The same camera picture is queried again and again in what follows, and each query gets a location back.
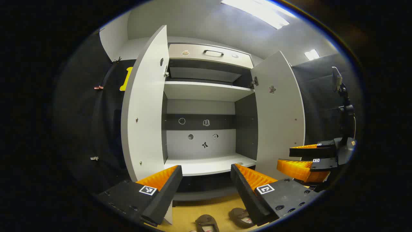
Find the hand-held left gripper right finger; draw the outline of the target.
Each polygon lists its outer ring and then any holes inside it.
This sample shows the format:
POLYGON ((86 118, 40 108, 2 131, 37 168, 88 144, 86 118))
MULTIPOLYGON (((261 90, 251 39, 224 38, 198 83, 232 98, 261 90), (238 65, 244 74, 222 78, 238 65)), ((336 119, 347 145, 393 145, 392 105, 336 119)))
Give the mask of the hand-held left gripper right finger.
POLYGON ((276 180, 237 163, 231 165, 230 177, 257 226, 293 215, 322 195, 292 178, 276 180))

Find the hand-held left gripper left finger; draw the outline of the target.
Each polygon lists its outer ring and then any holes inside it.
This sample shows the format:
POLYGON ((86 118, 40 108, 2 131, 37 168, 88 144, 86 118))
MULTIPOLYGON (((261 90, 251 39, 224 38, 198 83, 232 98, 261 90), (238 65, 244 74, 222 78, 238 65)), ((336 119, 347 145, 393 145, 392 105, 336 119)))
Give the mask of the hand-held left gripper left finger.
POLYGON ((175 165, 140 181, 124 180, 97 194, 97 200, 133 223, 158 226, 172 203, 183 178, 175 165))

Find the brown fluffy shoe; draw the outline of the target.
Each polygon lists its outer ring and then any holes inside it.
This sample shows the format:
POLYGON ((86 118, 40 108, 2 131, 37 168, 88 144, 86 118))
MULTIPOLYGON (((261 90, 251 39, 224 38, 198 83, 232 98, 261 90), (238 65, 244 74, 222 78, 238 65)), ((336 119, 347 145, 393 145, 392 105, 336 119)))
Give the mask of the brown fluffy shoe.
POLYGON ((197 232, 220 232, 214 217, 208 214, 201 215, 195 220, 197 232))
POLYGON ((229 218, 240 228, 251 228, 255 226, 248 211, 243 208, 233 208, 229 212, 229 218))

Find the white grey shoe cabinet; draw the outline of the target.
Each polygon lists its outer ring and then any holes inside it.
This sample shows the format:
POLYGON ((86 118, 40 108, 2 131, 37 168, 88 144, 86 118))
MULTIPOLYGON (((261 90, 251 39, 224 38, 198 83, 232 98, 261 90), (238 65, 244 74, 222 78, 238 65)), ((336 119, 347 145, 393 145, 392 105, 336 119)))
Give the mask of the white grey shoe cabinet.
POLYGON ((258 148, 256 94, 251 69, 169 60, 162 105, 164 166, 180 165, 174 201, 231 195, 232 164, 255 168, 258 148))

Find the white cabinet drawer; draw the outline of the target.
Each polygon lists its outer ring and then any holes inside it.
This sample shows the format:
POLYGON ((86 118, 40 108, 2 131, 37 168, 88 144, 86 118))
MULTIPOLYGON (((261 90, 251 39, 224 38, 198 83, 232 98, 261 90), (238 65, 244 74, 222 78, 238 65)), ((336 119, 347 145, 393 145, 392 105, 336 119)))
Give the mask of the white cabinet drawer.
POLYGON ((169 57, 171 59, 216 62, 246 69, 252 69, 254 67, 249 54, 231 50, 225 47, 217 47, 204 44, 171 43, 169 45, 169 57), (220 51, 224 53, 224 56, 209 57, 203 55, 204 50, 220 51))

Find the small ceiling light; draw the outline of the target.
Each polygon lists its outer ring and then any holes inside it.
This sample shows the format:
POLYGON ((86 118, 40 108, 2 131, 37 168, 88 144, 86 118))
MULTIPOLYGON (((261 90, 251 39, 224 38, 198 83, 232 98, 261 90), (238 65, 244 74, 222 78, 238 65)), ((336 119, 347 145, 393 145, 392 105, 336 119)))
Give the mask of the small ceiling light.
POLYGON ((315 50, 315 49, 304 52, 304 55, 309 61, 320 58, 320 55, 318 54, 317 50, 315 50))

